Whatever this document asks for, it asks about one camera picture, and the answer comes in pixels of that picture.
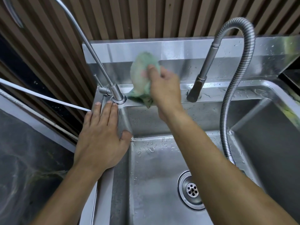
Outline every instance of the white pipe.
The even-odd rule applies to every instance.
[[[67,102],[63,102],[63,101],[60,101],[60,100],[57,100],[57,99],[53,99],[51,97],[48,97],[48,96],[36,93],[36,92],[34,92],[32,90],[28,90],[28,89],[26,89],[24,87],[18,86],[16,84],[13,84],[13,83],[11,83],[11,82],[9,82],[7,80],[1,79],[1,78],[0,78],[0,83],[5,84],[7,86],[10,86],[12,88],[24,91],[26,93],[35,95],[35,96],[40,97],[42,99],[46,99],[46,100],[49,100],[49,101],[52,101],[52,102],[55,102],[55,103],[59,103],[59,104],[65,105],[65,106],[74,107],[74,108],[77,108],[77,109],[80,109],[80,110],[90,111],[89,109],[86,109],[86,108],[83,108],[83,107],[80,107],[80,106],[76,106],[76,105],[73,105],[73,104],[70,104],[70,103],[67,103]]]
[[[47,122],[48,124],[52,125],[53,127],[57,128],[58,130],[62,131],[63,133],[67,134],[68,136],[72,137],[73,139],[78,140],[77,136],[75,136],[72,133],[70,133],[70,132],[66,131],[65,129],[61,128],[60,126],[58,126],[57,124],[55,124],[53,121],[47,119],[43,115],[40,115],[38,112],[34,111],[29,106],[27,106],[24,103],[22,103],[21,101],[17,100],[16,98],[14,98],[13,96],[11,96],[10,94],[7,94],[5,91],[3,91],[3,90],[0,89],[0,94],[3,95],[4,97],[8,98],[12,102],[18,104],[19,106],[21,106],[25,110],[28,110],[30,113],[36,115],[37,117],[39,117],[40,119],[44,120],[45,122]]]

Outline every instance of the wooden slat wall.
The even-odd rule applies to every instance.
[[[88,39],[115,40],[213,36],[238,16],[257,34],[299,34],[300,0],[62,0]],[[54,0],[12,0],[25,28],[0,1],[0,33],[59,100],[90,108],[95,83],[85,64],[81,40]],[[24,83],[0,63],[0,76]],[[68,123],[38,98],[9,89],[16,97],[72,132]],[[67,107],[82,123],[85,112]]]

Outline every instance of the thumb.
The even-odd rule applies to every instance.
[[[147,67],[148,77],[153,82],[155,80],[160,79],[160,74],[158,73],[156,67],[154,65],[148,65]]]
[[[130,145],[131,138],[132,138],[132,134],[129,131],[124,130],[122,132],[122,136],[120,138],[120,149],[122,151],[127,151]]]

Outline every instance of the flexible metal hose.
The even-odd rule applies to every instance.
[[[238,87],[244,73],[246,72],[246,70],[251,62],[252,56],[253,56],[253,51],[254,51],[254,46],[255,46],[255,32],[254,32],[252,23],[250,21],[248,21],[247,19],[242,18],[242,17],[233,18],[233,19],[227,21],[223,25],[220,32],[216,35],[213,44],[215,44],[216,46],[219,46],[221,44],[221,40],[226,35],[226,33],[233,28],[237,28],[238,30],[240,30],[243,33],[244,50],[243,50],[242,58],[238,65],[238,68],[237,68],[237,70],[227,88],[227,91],[224,95],[222,108],[221,108],[221,115],[220,115],[220,136],[221,136],[224,155],[233,164],[235,164],[235,162],[232,158],[232,155],[231,155],[229,144],[228,144],[227,116],[228,116],[229,105],[230,105],[231,99],[234,95],[234,92],[235,92],[236,88]]]

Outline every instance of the hand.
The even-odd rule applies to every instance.
[[[97,178],[115,166],[129,148],[131,133],[117,133],[118,105],[108,101],[100,116],[101,104],[86,113],[74,155],[74,165],[89,168]]]
[[[150,94],[158,107],[159,117],[167,118],[177,111],[182,112],[179,77],[160,67],[160,75],[154,65],[148,65],[148,76],[151,80]]]

